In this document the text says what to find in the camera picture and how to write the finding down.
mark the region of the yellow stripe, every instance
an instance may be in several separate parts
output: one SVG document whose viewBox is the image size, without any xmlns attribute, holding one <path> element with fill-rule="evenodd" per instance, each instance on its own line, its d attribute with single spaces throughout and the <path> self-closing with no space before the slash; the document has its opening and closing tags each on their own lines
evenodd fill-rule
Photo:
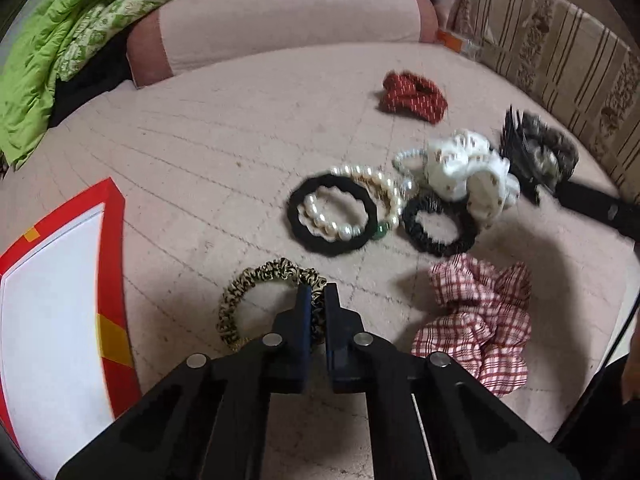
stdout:
<svg viewBox="0 0 640 480">
<path fill-rule="evenodd" d="M 40 233 L 35 227 L 32 227 L 27 232 L 25 232 L 24 237 L 28 242 L 33 242 L 34 240 L 40 238 Z"/>
<path fill-rule="evenodd" d="M 98 314 L 97 323 L 100 355 L 109 361 L 133 368 L 126 330 L 102 314 Z"/>
</svg>

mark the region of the red scrunchie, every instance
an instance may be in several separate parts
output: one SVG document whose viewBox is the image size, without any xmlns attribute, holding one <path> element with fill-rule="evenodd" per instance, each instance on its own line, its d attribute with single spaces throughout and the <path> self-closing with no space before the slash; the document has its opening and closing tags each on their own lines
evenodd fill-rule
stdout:
<svg viewBox="0 0 640 480">
<path fill-rule="evenodd" d="M 389 72 L 382 82 L 386 89 L 380 99 L 383 112 L 410 110 L 432 124 L 439 123 L 447 109 L 447 100 L 433 81 L 411 72 Z"/>
</svg>

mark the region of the striped cushion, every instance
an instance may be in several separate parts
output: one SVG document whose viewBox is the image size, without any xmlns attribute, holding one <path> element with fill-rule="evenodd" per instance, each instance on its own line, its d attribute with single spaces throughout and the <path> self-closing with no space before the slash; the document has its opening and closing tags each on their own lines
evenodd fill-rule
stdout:
<svg viewBox="0 0 640 480">
<path fill-rule="evenodd" d="M 463 0 L 455 29 L 640 199 L 640 60 L 620 38 L 566 0 Z"/>
</svg>

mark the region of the black scrunchie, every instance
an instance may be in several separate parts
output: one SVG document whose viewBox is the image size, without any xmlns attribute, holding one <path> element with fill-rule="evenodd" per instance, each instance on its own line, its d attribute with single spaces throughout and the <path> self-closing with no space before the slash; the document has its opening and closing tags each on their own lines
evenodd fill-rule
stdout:
<svg viewBox="0 0 640 480">
<path fill-rule="evenodd" d="M 461 231 L 460 236 L 450 244 L 437 242 L 429 238 L 427 233 L 424 232 L 420 222 L 416 219 L 418 211 L 445 214 L 454 219 Z M 454 254 L 466 253 L 473 247 L 476 236 L 478 236 L 478 226 L 466 210 L 465 203 L 444 202 L 444 200 L 432 192 L 416 196 L 406 203 L 402 210 L 402 223 L 404 224 L 404 230 L 416 249 L 421 253 L 429 253 L 437 257 L 448 257 Z"/>
<path fill-rule="evenodd" d="M 304 202 L 305 196 L 318 190 L 319 187 L 337 187 L 345 193 L 349 193 L 356 200 L 364 204 L 367 212 L 367 225 L 360 235 L 351 240 L 344 241 L 339 238 L 330 242 L 321 236 L 315 236 L 301 221 L 298 206 Z M 366 244 L 378 229 L 378 208 L 369 196 L 365 187 L 357 184 L 345 176 L 336 176 L 331 173 L 322 174 L 306 179 L 300 186 L 291 193 L 289 205 L 287 206 L 287 218 L 291 224 L 293 235 L 300 240 L 305 249 L 324 254 L 325 256 L 337 256 L 338 254 L 356 251 Z"/>
</svg>

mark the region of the lime green comforter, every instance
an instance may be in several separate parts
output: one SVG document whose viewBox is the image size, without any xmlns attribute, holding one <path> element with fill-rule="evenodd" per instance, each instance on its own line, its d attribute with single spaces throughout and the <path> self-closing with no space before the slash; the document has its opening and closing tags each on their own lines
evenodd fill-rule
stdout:
<svg viewBox="0 0 640 480">
<path fill-rule="evenodd" d="M 113 35 L 169 0 L 44 0 L 0 76 L 0 151 L 19 167 L 47 129 L 56 79 L 76 74 Z"/>
</svg>

